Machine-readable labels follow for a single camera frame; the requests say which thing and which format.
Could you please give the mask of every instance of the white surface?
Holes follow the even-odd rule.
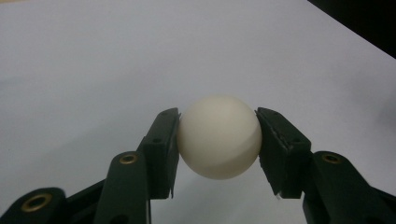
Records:
[[[244,102],[229,95],[211,95],[194,102],[181,116],[177,146],[195,173],[229,179],[244,173],[257,159],[262,129]]]
[[[25,1],[0,5],[0,213],[41,187],[105,178],[155,116],[211,93],[279,111],[396,194],[396,60],[309,2]],[[214,181],[183,162],[153,223],[305,223],[259,163]]]

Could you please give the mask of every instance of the ping pong ball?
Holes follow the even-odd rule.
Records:
[[[198,175],[228,179],[244,173],[262,145],[260,123],[245,103],[232,96],[209,96],[180,118],[177,146]]]

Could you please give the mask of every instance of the white ball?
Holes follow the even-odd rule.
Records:
[[[231,96],[210,96],[182,115],[177,131],[181,157],[197,174],[228,179],[257,159],[262,129],[254,112]]]

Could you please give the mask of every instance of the screw hole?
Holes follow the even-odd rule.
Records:
[[[340,160],[339,157],[337,157],[335,155],[331,155],[331,154],[323,155],[322,159],[325,160],[326,162],[329,162],[329,163],[332,163],[332,164],[341,163],[341,160]]]
[[[118,215],[113,217],[110,221],[110,224],[126,224],[128,223],[128,217],[125,215]]]
[[[21,210],[23,212],[35,212],[41,208],[43,208],[45,205],[47,205],[50,200],[52,199],[52,195],[48,193],[42,193],[42,194],[37,194],[27,200],[21,207]]]
[[[131,164],[137,161],[137,156],[128,154],[120,158],[120,163],[122,164]]]

